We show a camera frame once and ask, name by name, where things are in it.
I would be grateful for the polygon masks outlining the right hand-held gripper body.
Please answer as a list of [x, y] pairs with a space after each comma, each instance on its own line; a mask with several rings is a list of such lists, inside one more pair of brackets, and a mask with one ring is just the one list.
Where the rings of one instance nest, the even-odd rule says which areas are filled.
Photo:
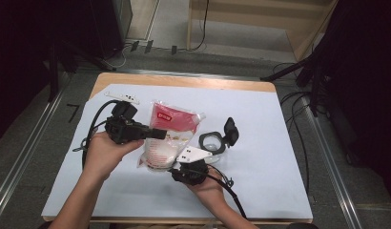
[[208, 175], [205, 158], [211, 155], [211, 152], [188, 146], [175, 160], [179, 163], [179, 168], [172, 168], [169, 172], [175, 181], [192, 186], [201, 184]]

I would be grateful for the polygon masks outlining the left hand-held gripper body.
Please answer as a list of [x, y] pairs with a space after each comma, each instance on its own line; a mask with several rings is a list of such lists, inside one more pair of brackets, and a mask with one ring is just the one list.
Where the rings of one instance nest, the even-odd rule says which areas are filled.
[[105, 125], [112, 141], [122, 144], [151, 136], [151, 129], [148, 126], [134, 121], [134, 115], [137, 113], [134, 105], [140, 104], [135, 96], [111, 92], [105, 92], [105, 96], [115, 99], [112, 116], [107, 118]]

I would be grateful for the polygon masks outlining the red and white refill pouch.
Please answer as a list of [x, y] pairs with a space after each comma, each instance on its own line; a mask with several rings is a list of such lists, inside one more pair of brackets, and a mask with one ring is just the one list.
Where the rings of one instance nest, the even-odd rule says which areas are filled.
[[179, 108], [162, 101], [153, 103], [150, 126], [166, 131], [161, 139], [145, 140], [144, 153], [138, 166], [146, 166], [153, 171], [167, 171], [175, 164], [175, 159], [196, 134], [198, 125], [206, 118], [204, 113]]

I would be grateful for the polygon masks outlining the clear jar with black lid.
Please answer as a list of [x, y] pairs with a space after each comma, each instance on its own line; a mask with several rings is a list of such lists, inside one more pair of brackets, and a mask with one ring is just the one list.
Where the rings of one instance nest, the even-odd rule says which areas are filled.
[[220, 155], [226, 149], [233, 147], [239, 138], [239, 132], [234, 120], [229, 117], [224, 125], [224, 135], [220, 132], [210, 132], [203, 134], [198, 139], [201, 150], [211, 153], [205, 158], [206, 163], [215, 163], [220, 160]]

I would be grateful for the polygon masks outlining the person's right hand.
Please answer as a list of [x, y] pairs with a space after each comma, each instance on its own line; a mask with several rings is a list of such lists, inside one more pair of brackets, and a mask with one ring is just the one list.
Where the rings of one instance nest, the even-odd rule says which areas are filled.
[[221, 175], [212, 171], [210, 177], [207, 177], [201, 184], [188, 185], [188, 188], [208, 209], [225, 203], [222, 187], [216, 182], [217, 180], [221, 180]]

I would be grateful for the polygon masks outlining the person's left hand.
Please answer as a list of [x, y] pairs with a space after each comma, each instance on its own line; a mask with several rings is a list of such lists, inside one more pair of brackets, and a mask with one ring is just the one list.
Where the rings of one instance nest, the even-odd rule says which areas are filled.
[[94, 134], [87, 152], [82, 177], [95, 182], [104, 181], [126, 154], [140, 148], [143, 144], [143, 140], [116, 144], [105, 132]]

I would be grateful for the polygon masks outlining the dark cabinet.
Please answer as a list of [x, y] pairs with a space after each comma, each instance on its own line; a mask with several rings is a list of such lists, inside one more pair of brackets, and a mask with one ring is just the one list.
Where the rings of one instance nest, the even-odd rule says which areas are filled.
[[133, 19], [131, 0], [89, 0], [95, 27], [94, 50], [105, 58], [123, 48]]

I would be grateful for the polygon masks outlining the black curtain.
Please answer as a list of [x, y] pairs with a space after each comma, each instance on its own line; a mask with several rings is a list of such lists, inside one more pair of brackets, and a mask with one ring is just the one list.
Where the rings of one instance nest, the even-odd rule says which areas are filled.
[[333, 123], [391, 197], [391, 0], [339, 0], [320, 44]]
[[58, 94], [61, 23], [77, 0], [0, 0], [0, 138], [45, 87]]

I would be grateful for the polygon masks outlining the metal floor rail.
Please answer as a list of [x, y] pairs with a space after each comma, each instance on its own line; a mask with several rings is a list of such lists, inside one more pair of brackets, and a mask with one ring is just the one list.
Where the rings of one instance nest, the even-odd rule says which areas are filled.
[[341, 211], [343, 212], [347, 226], [349, 229], [362, 229], [355, 204], [349, 195], [340, 170], [333, 158], [331, 148], [328, 144], [328, 141], [325, 139], [322, 128], [319, 125], [319, 119], [314, 116], [311, 111], [307, 112], [307, 119], [309, 120], [316, 138], [318, 139], [319, 151], [321, 152], [323, 163], [332, 182], [333, 189], [337, 196], [338, 203]]
[[0, 139], [0, 217], [62, 96], [63, 90], [48, 101], [47, 90], [44, 90]]

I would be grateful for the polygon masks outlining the light wooden shelf frame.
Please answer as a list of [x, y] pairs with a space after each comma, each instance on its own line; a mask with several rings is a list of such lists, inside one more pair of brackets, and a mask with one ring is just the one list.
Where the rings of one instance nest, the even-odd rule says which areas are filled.
[[300, 61], [321, 32], [325, 32], [339, 0], [189, 0], [187, 47], [192, 22], [214, 22], [282, 29]]

